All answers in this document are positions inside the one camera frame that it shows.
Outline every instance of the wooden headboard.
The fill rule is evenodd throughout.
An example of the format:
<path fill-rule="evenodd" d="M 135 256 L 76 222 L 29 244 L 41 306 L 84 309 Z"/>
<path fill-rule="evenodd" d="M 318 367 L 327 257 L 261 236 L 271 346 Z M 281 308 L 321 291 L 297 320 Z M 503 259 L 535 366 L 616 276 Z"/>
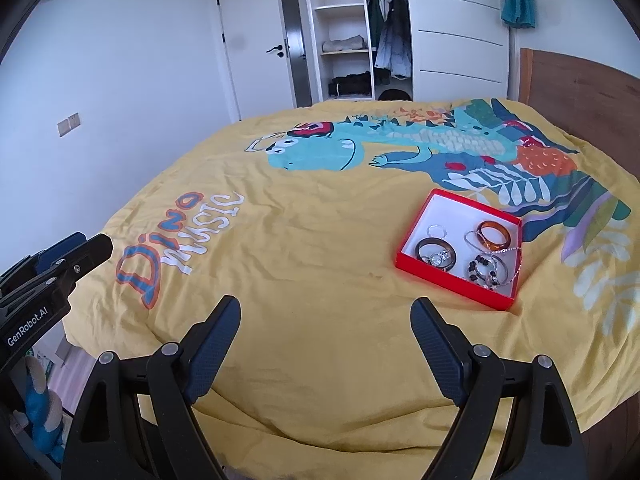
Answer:
<path fill-rule="evenodd" d="M 580 57 L 523 48 L 518 100 L 640 178 L 640 79 Z"/>

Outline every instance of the wardrobe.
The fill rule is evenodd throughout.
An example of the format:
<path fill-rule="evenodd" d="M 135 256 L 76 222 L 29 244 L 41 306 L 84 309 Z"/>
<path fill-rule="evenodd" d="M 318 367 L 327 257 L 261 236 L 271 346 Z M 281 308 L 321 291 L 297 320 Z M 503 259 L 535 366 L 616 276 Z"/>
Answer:
<path fill-rule="evenodd" d="M 408 78 L 380 78 L 370 36 L 369 0 L 306 0 L 311 38 L 306 49 L 320 100 L 378 99 L 387 89 L 414 101 L 506 97 L 509 28 L 500 19 L 502 0 L 406 0 L 410 22 Z M 324 52 L 327 41 L 361 36 L 364 44 Z M 369 72 L 370 91 L 330 92 L 334 78 Z"/>

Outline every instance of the silver screw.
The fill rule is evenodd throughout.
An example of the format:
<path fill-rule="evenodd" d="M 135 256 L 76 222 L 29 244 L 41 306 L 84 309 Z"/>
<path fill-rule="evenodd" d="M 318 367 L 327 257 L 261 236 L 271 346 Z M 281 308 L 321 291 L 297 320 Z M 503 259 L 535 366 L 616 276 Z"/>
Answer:
<path fill-rule="evenodd" d="M 101 365 L 107 365 L 111 361 L 113 361 L 113 352 L 103 352 L 100 354 L 100 357 L 98 357 L 98 362 Z"/>
<path fill-rule="evenodd" d="M 491 350 L 489 350 L 489 347 L 484 345 L 475 345 L 474 354 L 478 357 L 489 357 L 491 355 Z"/>
<path fill-rule="evenodd" d="M 178 343 L 167 343 L 166 345 L 162 345 L 162 354 L 163 355 L 175 355 L 178 351 Z"/>
<path fill-rule="evenodd" d="M 551 357 L 548 357 L 546 355 L 538 356 L 538 364 L 543 368 L 551 368 L 553 363 L 554 362 L 551 360 Z"/>

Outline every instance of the yellow bedspread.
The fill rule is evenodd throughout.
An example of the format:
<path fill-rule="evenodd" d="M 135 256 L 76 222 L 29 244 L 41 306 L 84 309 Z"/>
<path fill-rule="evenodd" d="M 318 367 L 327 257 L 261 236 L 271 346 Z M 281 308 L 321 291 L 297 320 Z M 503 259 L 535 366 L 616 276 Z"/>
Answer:
<path fill-rule="evenodd" d="M 113 257 L 79 282 L 67 335 L 151 354 L 237 297 L 196 408 L 219 459 L 255 479 L 421 478 L 457 409 L 410 327 L 420 296 L 500 356 L 551 356 L 586 430 L 640 390 L 640 185 L 523 104 L 454 105 L 331 102 L 224 128 L 108 222 Z M 394 267 L 434 186 L 522 217 L 510 311 Z"/>

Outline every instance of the white door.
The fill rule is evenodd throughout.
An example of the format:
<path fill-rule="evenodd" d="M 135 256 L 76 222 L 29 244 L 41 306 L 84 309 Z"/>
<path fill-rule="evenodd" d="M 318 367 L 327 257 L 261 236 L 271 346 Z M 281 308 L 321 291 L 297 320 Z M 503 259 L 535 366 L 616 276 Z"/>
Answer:
<path fill-rule="evenodd" d="M 240 118 L 295 108 L 281 1 L 220 0 L 220 15 Z"/>

